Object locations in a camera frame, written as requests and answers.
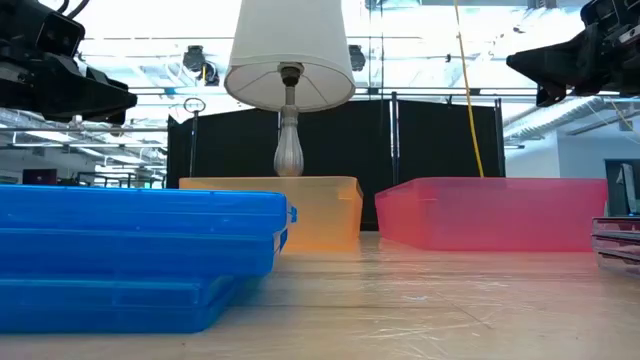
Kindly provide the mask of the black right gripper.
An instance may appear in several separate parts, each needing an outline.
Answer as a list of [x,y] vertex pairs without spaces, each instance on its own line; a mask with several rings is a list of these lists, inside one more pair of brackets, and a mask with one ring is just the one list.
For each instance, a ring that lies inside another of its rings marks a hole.
[[516,52],[506,64],[537,84],[537,106],[550,107],[567,96],[603,89],[639,94],[639,0],[592,0],[582,7],[585,30],[569,41]]

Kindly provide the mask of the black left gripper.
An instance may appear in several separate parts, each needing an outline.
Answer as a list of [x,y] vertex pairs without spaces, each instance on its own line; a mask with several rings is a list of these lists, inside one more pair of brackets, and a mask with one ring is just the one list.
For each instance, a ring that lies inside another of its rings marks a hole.
[[1,0],[1,106],[26,110],[47,120],[104,121],[123,125],[125,113],[136,105],[129,87],[105,73],[76,61],[49,56],[39,73],[39,104],[33,64],[44,57],[38,44],[43,30],[55,22],[55,10],[35,0]]

